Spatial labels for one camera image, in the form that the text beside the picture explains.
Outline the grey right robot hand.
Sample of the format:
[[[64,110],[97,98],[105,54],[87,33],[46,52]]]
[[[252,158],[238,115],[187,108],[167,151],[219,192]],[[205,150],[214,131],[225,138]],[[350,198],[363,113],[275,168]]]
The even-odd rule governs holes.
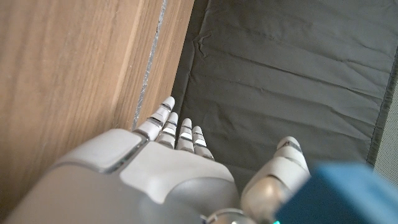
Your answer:
[[[310,178],[300,144],[283,138],[242,192],[203,131],[166,98],[132,131],[111,129],[61,157],[7,223],[275,223]]]

